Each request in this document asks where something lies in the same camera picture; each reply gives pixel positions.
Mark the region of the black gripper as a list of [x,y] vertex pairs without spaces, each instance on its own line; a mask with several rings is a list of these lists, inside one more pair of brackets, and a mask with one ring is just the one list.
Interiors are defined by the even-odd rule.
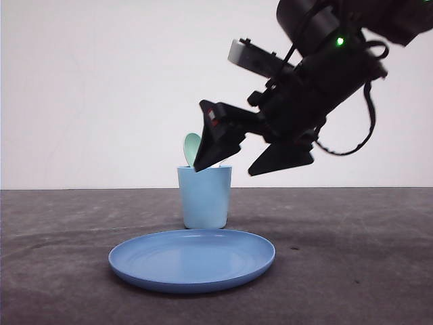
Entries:
[[248,98],[253,113],[226,103],[201,100],[204,117],[202,139],[193,163],[196,172],[241,150],[246,133],[262,136],[271,145],[248,169],[251,176],[310,165],[314,162],[308,132],[317,140],[326,116],[359,88],[363,89],[372,132],[376,124],[371,83],[387,76],[373,43],[330,45],[306,56],[292,71],[279,69],[263,92]]

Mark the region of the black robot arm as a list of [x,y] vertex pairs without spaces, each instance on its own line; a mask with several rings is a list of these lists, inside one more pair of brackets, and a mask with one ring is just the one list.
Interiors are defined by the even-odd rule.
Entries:
[[250,175],[311,164],[311,150],[327,115],[359,89],[375,122],[371,84],[388,74],[382,65],[388,50],[376,55],[373,48],[385,48],[388,42],[406,46],[431,30],[432,2],[280,1],[276,16],[292,41],[290,51],[302,60],[291,65],[249,39],[231,44],[229,61],[264,76],[266,88],[248,98],[258,112],[200,102],[204,128],[196,171],[238,153],[247,133],[268,143],[250,166]]

